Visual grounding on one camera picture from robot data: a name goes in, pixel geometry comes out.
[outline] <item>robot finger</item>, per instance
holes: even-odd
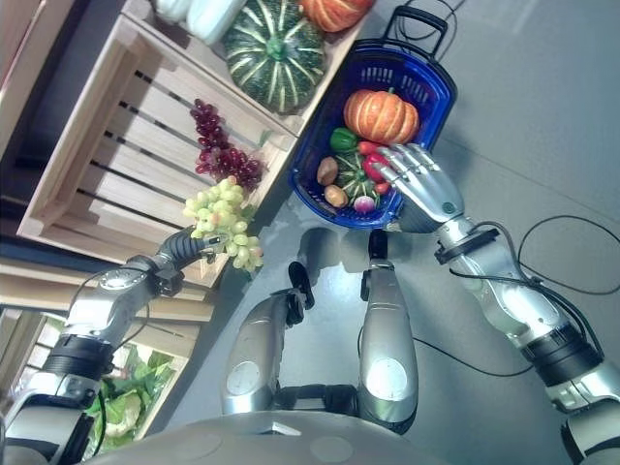
[[[373,163],[372,168],[380,172],[381,176],[383,176],[389,184],[398,189],[405,196],[410,198],[415,196],[411,182],[403,178],[402,174],[397,173],[391,167],[386,167],[381,163]]]
[[[392,146],[392,150],[394,150],[400,155],[403,162],[408,167],[409,172],[413,171],[415,174],[428,173],[428,170],[424,166],[424,163],[419,160],[417,152],[415,150],[412,150],[410,147],[401,144],[394,144]]]
[[[381,153],[386,160],[389,161],[390,166],[402,177],[407,178],[408,173],[411,172],[409,166],[407,166],[402,157],[399,155],[400,152],[395,151],[393,148],[380,148],[379,153]]]
[[[431,158],[430,152],[425,148],[421,147],[420,145],[416,143],[408,143],[405,149],[407,150],[407,153],[415,153],[417,157],[415,160],[420,160],[422,164],[429,170],[437,171],[439,169],[439,166],[435,163],[435,160]]]

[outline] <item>green grapes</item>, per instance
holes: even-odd
[[[198,192],[195,199],[185,201],[183,215],[196,220],[192,237],[202,238],[210,233],[224,233],[225,253],[234,257],[232,266],[254,271],[263,266],[263,249],[256,236],[247,235],[248,218],[241,214],[243,189],[229,176],[217,186]]]

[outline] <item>green squash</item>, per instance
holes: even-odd
[[[223,42],[234,83],[281,114],[307,104],[325,72],[321,31],[296,0],[248,0]]]
[[[368,178],[361,167],[364,160],[359,152],[340,153],[334,155],[338,164],[338,176],[334,184],[340,187],[349,197],[349,205],[353,205],[358,197],[368,196],[379,204],[379,195],[375,192],[375,183]]]

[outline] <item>black cable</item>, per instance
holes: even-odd
[[[405,2],[403,5],[406,7],[410,6],[412,3],[414,3],[414,1],[416,0],[409,0]],[[454,31],[452,32],[449,42],[444,48],[444,51],[441,53],[439,57],[437,57],[437,62],[440,62],[444,59],[444,56],[446,55],[448,50],[452,47],[452,43],[454,42],[454,38],[456,37],[456,32],[458,31],[458,18],[456,17],[456,11],[463,6],[463,4],[465,3],[465,0],[461,0],[454,7],[450,5],[448,2],[446,2],[445,0],[436,0],[436,1],[446,6],[449,9],[449,14],[446,17],[444,17],[444,21],[448,22],[451,17],[454,18]],[[429,37],[432,37],[433,35],[437,34],[437,32],[438,32],[437,30],[434,30],[423,36],[417,36],[417,37],[410,36],[406,32],[405,18],[400,17],[398,20],[397,27],[395,29],[395,37],[396,39],[399,39],[398,34],[400,33],[400,35],[402,36],[405,42],[418,42],[418,41],[423,41],[425,39],[428,39]]]
[[[449,272],[460,278],[485,279],[488,281],[513,283],[513,284],[517,284],[520,286],[525,286],[527,288],[530,288],[544,295],[546,298],[556,303],[558,306],[562,307],[573,318],[573,320],[575,321],[575,323],[577,324],[579,328],[581,336],[585,338],[586,333],[587,333],[590,336],[590,339],[592,340],[592,344],[595,346],[599,355],[601,357],[605,357],[603,346],[601,345],[599,338],[597,337],[596,332],[594,331],[594,328],[592,328],[586,316],[563,295],[556,293],[555,291],[552,291],[550,288],[547,288],[546,286],[544,286],[540,278],[538,277],[530,278],[525,274],[525,272],[523,271],[523,269],[521,268],[519,264],[518,254],[516,253],[514,242],[512,241],[512,237],[509,231],[502,224],[496,221],[483,221],[483,222],[477,223],[476,225],[474,225],[474,228],[472,229],[472,231],[482,226],[492,226],[494,228],[499,229],[502,232],[502,234],[504,235],[504,238],[508,242],[510,253],[511,253],[511,258],[514,263],[514,267],[519,273],[520,279],[509,278],[509,277],[504,277],[504,276],[463,274],[463,273],[454,271],[453,269],[450,269]]]
[[[97,398],[99,399],[99,408],[101,410],[101,432],[99,433],[99,441],[97,442],[97,447],[93,452],[93,457],[99,453],[101,444],[104,443],[104,438],[106,437],[106,423],[108,423],[108,416],[106,414],[106,399],[104,399],[104,395],[100,389],[97,394]]]
[[[611,294],[615,294],[618,291],[620,291],[620,282],[616,286],[614,286],[613,288],[605,290],[605,291],[591,291],[591,290],[587,290],[587,289],[581,289],[581,288],[578,288],[576,286],[571,286],[569,284],[563,283],[562,281],[558,281],[558,280],[552,279],[549,276],[546,276],[546,275],[540,273],[539,271],[534,269],[532,266],[530,266],[530,265],[528,265],[528,264],[526,264],[526,263],[521,261],[521,253],[523,252],[523,248],[525,247],[525,242],[526,242],[527,238],[530,236],[530,234],[532,234],[534,232],[534,230],[536,230],[541,225],[543,225],[545,223],[549,223],[551,221],[560,220],[560,219],[572,219],[572,220],[577,220],[577,221],[582,221],[584,223],[588,223],[588,224],[590,224],[590,225],[592,225],[592,226],[594,226],[596,228],[599,228],[600,230],[604,231],[605,233],[607,233],[609,236],[611,236],[611,238],[613,238],[613,240],[615,240],[618,243],[618,245],[620,245],[620,237],[618,237],[616,234],[614,234],[612,231],[610,231],[605,226],[600,225],[599,223],[597,223],[595,221],[589,220],[587,218],[583,218],[581,216],[576,216],[576,215],[555,215],[555,216],[551,216],[549,218],[545,218],[543,220],[540,220],[538,223],[536,223],[534,226],[532,226],[523,235],[523,238],[521,239],[521,243],[519,244],[518,252],[516,254],[517,262],[521,266],[523,266],[524,268],[526,268],[529,271],[531,271],[532,273],[534,273],[535,275],[537,275],[537,276],[541,277],[542,279],[544,279],[545,281],[557,284],[558,286],[562,286],[563,288],[566,288],[566,289],[570,289],[571,291],[575,291],[576,293],[586,294],[586,295],[611,295]]]
[[[122,266],[123,269],[132,269],[133,271],[139,271],[139,272],[146,272],[143,269],[139,269],[139,268],[132,268],[130,266]],[[73,295],[73,297],[71,298],[71,302],[69,303],[69,310],[71,311],[71,309],[73,308],[74,304],[76,303],[76,300],[78,300],[78,296],[79,293],[81,293],[84,290],[84,287],[93,279],[101,276],[102,274],[106,274],[108,271],[111,271],[112,269],[115,268],[110,268],[110,269],[104,269],[103,271],[99,271],[95,274],[92,274],[91,276],[88,276],[84,281],[81,282],[81,284],[77,287],[76,293]],[[150,304],[146,304],[146,318],[144,319],[144,322],[142,323],[142,325],[136,330],[136,332],[134,332],[131,336],[123,339],[121,341],[121,343],[116,346],[116,349],[114,349],[114,351],[116,352],[118,349],[120,349],[121,347],[123,347],[125,344],[127,344],[129,341],[131,341],[132,339],[134,339],[138,334],[140,334],[142,332],[142,330],[146,327],[146,325],[148,325],[148,321],[150,319],[150,315],[151,315],[151,307]]]
[[[359,333],[357,334],[357,356],[360,357],[361,356],[361,352],[360,352],[360,348],[359,348],[359,343],[361,341],[361,334],[364,330],[364,326],[362,326],[359,329]],[[423,339],[420,339],[416,336],[412,336],[414,341],[420,342],[420,344],[424,344],[425,346],[430,347],[431,349],[436,350],[437,352],[439,352],[440,354],[443,354],[446,357],[450,357],[452,360],[457,361],[465,366],[467,366],[468,368],[471,368],[474,371],[477,371],[479,373],[482,373],[483,375],[487,375],[487,376],[493,376],[495,378],[512,378],[515,376],[519,376],[522,375],[523,373],[527,373],[528,371],[530,371],[532,368],[534,368],[534,365],[528,365],[527,367],[523,368],[522,370],[519,371],[515,371],[513,373],[493,373],[491,371],[486,371],[483,370],[482,368],[478,368],[475,365],[472,365],[471,363],[468,363],[465,360],[462,360],[461,358],[459,358],[458,356],[454,356],[452,355],[450,352],[445,351],[444,349],[435,346],[434,344],[431,344],[430,342],[426,342]]]
[[[116,349],[114,349],[114,351],[116,352],[118,349],[120,349],[121,347],[123,347],[125,344],[127,344],[129,341],[131,341],[132,339],[134,339],[138,334],[141,333],[141,331],[146,327],[146,325],[148,325],[148,321],[151,318],[151,306],[150,304],[146,304],[146,318],[144,319],[144,321],[142,322],[142,325],[136,329],[136,332],[134,332],[131,336],[126,337],[125,339],[123,339],[120,344],[118,344],[118,346],[116,346]]]

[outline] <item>blue basket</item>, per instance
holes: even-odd
[[[388,37],[399,16],[425,22],[439,31],[439,40],[430,52]],[[289,181],[315,213],[336,225],[357,229],[383,228],[397,214],[402,198],[395,189],[382,196],[379,206],[365,215],[352,207],[334,208],[326,202],[324,187],[317,182],[317,169],[321,160],[331,155],[332,131],[345,125],[343,109],[347,99],[359,89],[392,87],[396,95],[418,110],[420,128],[413,142],[429,149],[433,147],[456,100],[456,85],[435,61],[435,53],[447,30],[446,22],[434,15],[398,7],[382,39],[354,43],[294,150]]]

